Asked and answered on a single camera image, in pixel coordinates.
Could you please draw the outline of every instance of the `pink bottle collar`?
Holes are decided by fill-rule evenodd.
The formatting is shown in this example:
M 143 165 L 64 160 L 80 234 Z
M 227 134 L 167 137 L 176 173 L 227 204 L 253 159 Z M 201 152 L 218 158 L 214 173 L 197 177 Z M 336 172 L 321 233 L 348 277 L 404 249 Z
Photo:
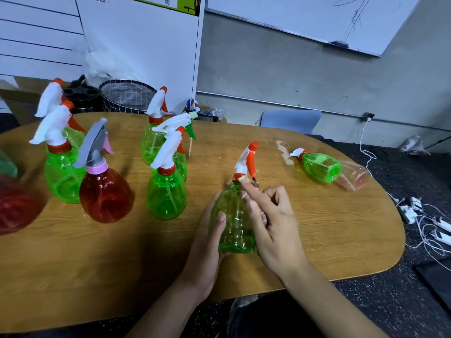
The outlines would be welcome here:
M 106 163 L 106 160 L 103 159 L 103 162 L 98 166 L 86 166 L 86 171 L 89 174 L 100 174 L 103 173 L 108 169 L 108 164 Z

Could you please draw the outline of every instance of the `wooden table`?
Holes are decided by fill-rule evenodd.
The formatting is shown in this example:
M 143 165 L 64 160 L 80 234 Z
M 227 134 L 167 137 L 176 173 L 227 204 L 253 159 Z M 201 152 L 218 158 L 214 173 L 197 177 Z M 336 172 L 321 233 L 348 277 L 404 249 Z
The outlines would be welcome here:
M 226 186 L 234 165 L 253 140 L 257 178 L 263 188 L 284 185 L 299 221 L 312 263 L 330 280 L 378 273 L 392 267 L 404 250 L 404 227 L 384 189 L 373 179 L 357 192 L 309 178 L 298 161 L 287 164 L 276 141 L 348 159 L 332 147 L 291 131 L 234 124 L 194 122 L 198 142 L 188 160 L 187 206 L 178 218 L 162 221 L 146 208 L 151 169 L 140 153 L 147 117 L 125 113 L 86 113 L 77 121 L 89 128 L 108 119 L 114 155 L 110 167 L 135 192 L 130 214 L 100 224 L 80 204 L 65 204 L 47 189 L 44 144 L 28 143 L 37 124 L 0 135 L 17 164 L 21 182 L 42 191 L 47 205 L 30 226 L 0 237 L 0 332 L 78 324 L 143 311 L 182 270 L 202 210 Z M 189 138 L 185 135 L 188 148 Z M 211 300 L 282 288 L 256 253 L 226 257 Z

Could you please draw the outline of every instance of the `chair backrest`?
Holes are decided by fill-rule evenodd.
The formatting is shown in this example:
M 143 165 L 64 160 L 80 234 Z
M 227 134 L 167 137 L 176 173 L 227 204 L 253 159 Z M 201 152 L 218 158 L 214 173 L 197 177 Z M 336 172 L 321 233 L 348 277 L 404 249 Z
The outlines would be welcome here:
M 319 110 L 271 110 L 262 114 L 261 127 L 280 128 L 312 134 L 321 118 Z

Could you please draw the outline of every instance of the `forearm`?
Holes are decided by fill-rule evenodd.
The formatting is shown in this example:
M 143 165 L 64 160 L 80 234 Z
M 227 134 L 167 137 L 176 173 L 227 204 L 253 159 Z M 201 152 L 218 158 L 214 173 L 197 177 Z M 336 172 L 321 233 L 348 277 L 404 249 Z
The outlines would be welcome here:
M 152 305 L 126 338 L 179 337 L 198 305 L 198 292 L 177 279 Z
M 282 282 L 327 338 L 387 337 L 310 263 Z

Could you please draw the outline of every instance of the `black speckled floor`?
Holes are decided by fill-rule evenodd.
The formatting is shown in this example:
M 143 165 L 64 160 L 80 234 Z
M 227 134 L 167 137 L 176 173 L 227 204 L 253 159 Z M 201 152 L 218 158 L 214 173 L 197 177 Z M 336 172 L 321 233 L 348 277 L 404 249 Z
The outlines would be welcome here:
M 6 116 L 0 116 L 0 132 L 15 126 Z M 328 143 L 354 161 L 366 163 L 366 156 L 360 153 L 358 145 Z M 396 149 L 365 148 L 376 154 L 377 160 L 371 161 L 369 169 L 388 192 L 396 198 L 421 197 L 423 203 L 435 205 L 447 216 L 451 216 L 451 158 L 445 154 L 410 157 Z M 427 208 L 427 213 L 438 214 L 433 208 Z M 414 245 L 420 241 L 414 226 L 406 226 L 406 234 L 408 244 Z M 389 271 L 334 284 L 390 337 L 447 338 L 451 337 L 451 316 L 434 299 L 412 269 L 414 265 L 431 260 L 422 247 L 417 250 L 406 248 L 401 261 Z M 451 272 L 444 274 L 444 277 L 451 280 Z M 214 337 L 227 322 L 231 303 L 232 300 L 227 300 L 200 305 L 189 319 L 182 337 Z M 123 337 L 138 318 L 139 315 L 135 315 L 50 332 L 0 337 L 118 338 Z

